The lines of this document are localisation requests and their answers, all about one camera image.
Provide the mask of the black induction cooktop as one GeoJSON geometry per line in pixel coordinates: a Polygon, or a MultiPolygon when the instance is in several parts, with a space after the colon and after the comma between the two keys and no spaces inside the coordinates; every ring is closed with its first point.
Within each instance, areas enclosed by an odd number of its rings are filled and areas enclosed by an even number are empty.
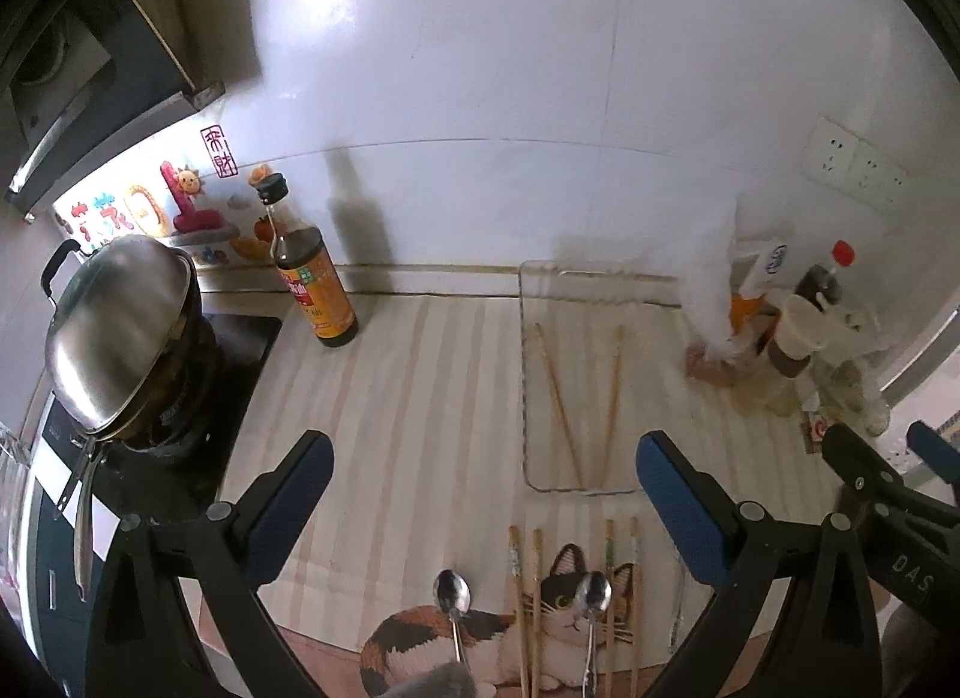
{"type": "MultiPolygon", "coordinates": [[[[121,444],[103,458],[94,479],[94,567],[98,588],[119,519],[195,518],[217,498],[260,372],[280,334],[275,317],[210,315],[213,347],[184,430],[163,446],[137,451],[121,444]]],[[[25,496],[25,584],[29,633],[39,661],[70,696],[85,693],[86,646],[93,602],[78,595],[73,578],[73,513],[55,503],[82,454],[83,438],[55,398],[44,404],[34,450],[34,483],[25,496]]]]}

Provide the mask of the stainless steel wok lid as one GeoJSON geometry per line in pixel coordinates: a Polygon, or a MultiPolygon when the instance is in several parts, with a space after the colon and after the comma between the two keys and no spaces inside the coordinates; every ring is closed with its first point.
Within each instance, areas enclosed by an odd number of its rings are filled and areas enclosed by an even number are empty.
{"type": "Polygon", "coordinates": [[[44,362],[60,404],[87,434],[117,423],[192,315],[197,292],[189,255],[145,235],[112,240],[86,256],[60,292],[52,281],[82,249],[53,250],[39,285],[52,305],[44,362]]]}

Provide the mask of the clear acrylic tray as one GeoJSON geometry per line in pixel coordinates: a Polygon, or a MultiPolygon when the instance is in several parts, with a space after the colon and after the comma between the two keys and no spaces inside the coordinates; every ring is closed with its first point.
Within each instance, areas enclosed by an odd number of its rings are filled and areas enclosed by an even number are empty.
{"type": "Polygon", "coordinates": [[[638,489],[636,443],[678,437],[690,420],[690,331],[677,281],[612,263],[527,261],[519,267],[523,467],[539,494],[624,495],[638,489]],[[544,328],[583,469],[576,489],[534,323],[544,328]]]}

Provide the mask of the red capped dark bottle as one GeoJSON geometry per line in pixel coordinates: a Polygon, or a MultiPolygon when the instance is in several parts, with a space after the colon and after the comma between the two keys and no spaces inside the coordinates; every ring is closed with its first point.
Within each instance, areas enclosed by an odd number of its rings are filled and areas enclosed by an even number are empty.
{"type": "Polygon", "coordinates": [[[856,250],[846,240],[838,240],[825,264],[812,264],[794,287],[794,294],[807,300],[817,310],[827,311],[843,299],[843,285],[839,273],[853,266],[856,250]]]}

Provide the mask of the white plastic bag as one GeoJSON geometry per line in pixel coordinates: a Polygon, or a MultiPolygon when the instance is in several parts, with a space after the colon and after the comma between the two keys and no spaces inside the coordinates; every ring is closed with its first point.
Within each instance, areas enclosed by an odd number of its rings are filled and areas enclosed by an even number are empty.
{"type": "Polygon", "coordinates": [[[737,203],[724,201],[693,225],[679,278],[680,308],[693,341],[686,348],[690,378],[729,386],[752,357],[752,323],[788,260],[779,233],[737,240],[737,203]]]}

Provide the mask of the small red white box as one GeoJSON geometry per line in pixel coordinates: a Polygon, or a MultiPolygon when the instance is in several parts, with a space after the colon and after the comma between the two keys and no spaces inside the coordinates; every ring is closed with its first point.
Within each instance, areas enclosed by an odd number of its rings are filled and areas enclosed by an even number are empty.
{"type": "Polygon", "coordinates": [[[822,412],[804,412],[802,414],[802,433],[804,434],[805,451],[809,455],[822,451],[823,438],[832,422],[822,412]]]}

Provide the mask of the steel spoon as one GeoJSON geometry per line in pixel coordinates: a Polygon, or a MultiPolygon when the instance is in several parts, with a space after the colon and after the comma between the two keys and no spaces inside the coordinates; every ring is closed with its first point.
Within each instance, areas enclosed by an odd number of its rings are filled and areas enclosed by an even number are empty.
{"type": "Polygon", "coordinates": [[[597,638],[599,622],[612,602],[612,584],[601,571],[588,571],[574,594],[574,607],[578,615],[586,620],[587,639],[584,656],[583,678],[581,678],[581,696],[594,698],[597,695],[597,638]]]}
{"type": "Polygon", "coordinates": [[[454,643],[455,660],[465,666],[467,664],[464,633],[462,633],[462,617],[470,610],[472,593],[467,581],[452,568],[444,568],[434,578],[433,584],[434,605],[438,607],[451,625],[452,642],[454,643]]]}

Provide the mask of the white wall socket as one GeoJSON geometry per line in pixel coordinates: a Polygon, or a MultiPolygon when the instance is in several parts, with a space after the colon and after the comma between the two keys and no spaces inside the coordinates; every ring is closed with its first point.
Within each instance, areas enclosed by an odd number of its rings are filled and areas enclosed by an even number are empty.
{"type": "Polygon", "coordinates": [[[820,115],[800,159],[805,178],[882,214],[895,214],[910,174],[884,152],[820,115]]]}

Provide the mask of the striped cat placemat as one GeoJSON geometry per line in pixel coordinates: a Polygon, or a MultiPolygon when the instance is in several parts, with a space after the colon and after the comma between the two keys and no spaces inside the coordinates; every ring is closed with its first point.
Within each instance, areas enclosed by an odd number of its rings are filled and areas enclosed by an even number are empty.
{"type": "Polygon", "coordinates": [[[281,329],[242,422],[221,493],[236,500],[316,428],[335,476],[263,604],[325,693],[361,690],[359,648],[382,618],[425,604],[439,570],[469,581],[478,609],[511,607],[508,535],[529,565],[565,544],[591,567],[639,555],[641,636],[619,651],[620,695],[646,688],[708,589],[677,576],[669,535],[640,495],[544,495],[527,487],[521,325],[511,299],[363,297],[361,334],[329,349],[288,295],[212,294],[213,313],[281,329]]]}

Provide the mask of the white plastic cup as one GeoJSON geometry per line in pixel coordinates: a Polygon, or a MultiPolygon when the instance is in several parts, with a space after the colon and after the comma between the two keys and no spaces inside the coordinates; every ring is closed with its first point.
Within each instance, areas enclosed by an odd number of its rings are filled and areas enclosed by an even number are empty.
{"type": "Polygon", "coordinates": [[[822,310],[800,295],[789,295],[779,310],[766,355],[783,377],[795,378],[815,352],[827,347],[831,335],[830,322],[822,310]]]}

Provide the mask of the chopstick with yellow band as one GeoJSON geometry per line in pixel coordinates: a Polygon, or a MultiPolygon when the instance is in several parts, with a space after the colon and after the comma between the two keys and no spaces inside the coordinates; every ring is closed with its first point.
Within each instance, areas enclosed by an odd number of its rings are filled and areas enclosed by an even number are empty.
{"type": "Polygon", "coordinates": [[[530,696],[540,696],[540,633],[542,633],[542,556],[544,556],[544,533],[537,528],[532,531],[532,645],[530,645],[530,696]]]}

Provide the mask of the range hood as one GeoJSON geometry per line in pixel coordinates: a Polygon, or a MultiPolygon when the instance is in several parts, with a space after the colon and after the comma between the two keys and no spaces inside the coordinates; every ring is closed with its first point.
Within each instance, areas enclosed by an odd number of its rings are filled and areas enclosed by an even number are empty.
{"type": "Polygon", "coordinates": [[[203,77],[182,0],[68,0],[11,81],[23,144],[2,198],[36,216],[223,92],[203,77]]]}

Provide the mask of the steel spoon on cat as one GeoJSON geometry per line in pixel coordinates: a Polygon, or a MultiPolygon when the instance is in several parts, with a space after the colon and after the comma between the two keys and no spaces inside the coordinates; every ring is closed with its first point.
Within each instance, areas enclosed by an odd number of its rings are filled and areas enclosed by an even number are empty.
{"type": "Polygon", "coordinates": [[[597,695],[597,638],[599,622],[612,602],[612,584],[601,571],[588,571],[574,594],[574,607],[578,615],[586,620],[587,639],[584,656],[583,678],[581,678],[581,696],[594,698],[597,695]]]}

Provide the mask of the chopstick with grey band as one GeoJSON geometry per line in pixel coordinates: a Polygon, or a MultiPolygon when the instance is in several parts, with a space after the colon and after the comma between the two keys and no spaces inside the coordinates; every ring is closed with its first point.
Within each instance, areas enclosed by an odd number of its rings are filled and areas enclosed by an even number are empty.
{"type": "Polygon", "coordinates": [[[521,531],[516,524],[508,528],[509,568],[511,568],[512,595],[517,627],[517,664],[519,664],[519,688],[521,696],[530,696],[529,641],[527,641],[526,604],[524,604],[523,554],[521,531]]]}

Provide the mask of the dark soy sauce bottle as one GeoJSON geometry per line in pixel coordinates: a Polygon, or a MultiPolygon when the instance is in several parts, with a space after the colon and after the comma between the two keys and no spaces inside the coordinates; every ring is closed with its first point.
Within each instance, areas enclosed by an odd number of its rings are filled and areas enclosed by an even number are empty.
{"type": "Polygon", "coordinates": [[[280,172],[252,183],[272,227],[270,258],[293,299],[325,347],[347,345],[359,331],[359,319],[338,277],[319,227],[302,219],[280,172]]]}

